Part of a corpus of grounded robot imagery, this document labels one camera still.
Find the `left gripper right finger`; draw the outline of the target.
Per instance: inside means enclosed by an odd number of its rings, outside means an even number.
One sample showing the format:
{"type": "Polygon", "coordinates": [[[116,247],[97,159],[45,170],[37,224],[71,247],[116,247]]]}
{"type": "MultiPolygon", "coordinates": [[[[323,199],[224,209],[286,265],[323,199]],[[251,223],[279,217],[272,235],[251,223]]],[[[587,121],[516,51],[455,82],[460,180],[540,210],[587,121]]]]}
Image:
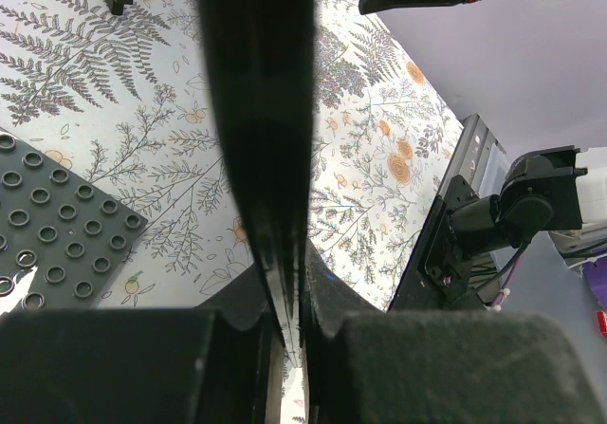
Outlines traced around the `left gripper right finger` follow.
{"type": "Polygon", "coordinates": [[[314,248],[303,283],[311,423],[602,423],[565,333],[541,315],[382,312],[314,248]]]}

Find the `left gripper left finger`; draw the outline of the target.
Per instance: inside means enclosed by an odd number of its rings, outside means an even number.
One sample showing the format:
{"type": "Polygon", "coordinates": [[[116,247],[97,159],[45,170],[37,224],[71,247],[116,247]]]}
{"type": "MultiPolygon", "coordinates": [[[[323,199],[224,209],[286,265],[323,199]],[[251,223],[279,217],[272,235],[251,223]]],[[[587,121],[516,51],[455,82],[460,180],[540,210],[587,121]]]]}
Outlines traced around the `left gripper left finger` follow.
{"type": "Polygon", "coordinates": [[[194,308],[1,320],[5,423],[271,423],[275,333],[249,268],[194,308]]]}

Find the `white whiteboard black frame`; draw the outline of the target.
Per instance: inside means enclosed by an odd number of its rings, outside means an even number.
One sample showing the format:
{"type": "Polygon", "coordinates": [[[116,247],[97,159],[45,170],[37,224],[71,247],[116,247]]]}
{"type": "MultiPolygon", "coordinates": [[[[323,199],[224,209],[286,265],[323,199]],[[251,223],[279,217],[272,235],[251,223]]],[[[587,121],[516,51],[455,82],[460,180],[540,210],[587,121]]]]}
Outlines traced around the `white whiteboard black frame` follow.
{"type": "Polygon", "coordinates": [[[231,191],[294,353],[311,183],[313,0],[197,1],[231,191]]]}

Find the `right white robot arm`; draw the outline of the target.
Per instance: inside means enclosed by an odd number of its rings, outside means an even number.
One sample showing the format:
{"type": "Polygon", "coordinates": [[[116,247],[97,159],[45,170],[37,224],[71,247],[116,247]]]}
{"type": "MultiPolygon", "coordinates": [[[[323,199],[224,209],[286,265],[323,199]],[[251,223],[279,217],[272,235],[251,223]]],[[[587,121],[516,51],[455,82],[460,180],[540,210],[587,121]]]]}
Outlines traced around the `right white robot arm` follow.
{"type": "MultiPolygon", "coordinates": [[[[482,0],[358,0],[361,14],[453,7],[482,0]]],[[[498,194],[479,197],[462,176],[436,199],[408,265],[440,278],[468,272],[472,259],[506,246],[519,253],[540,231],[576,230],[606,218],[606,151],[574,146],[526,153],[511,165],[498,194]]]]}

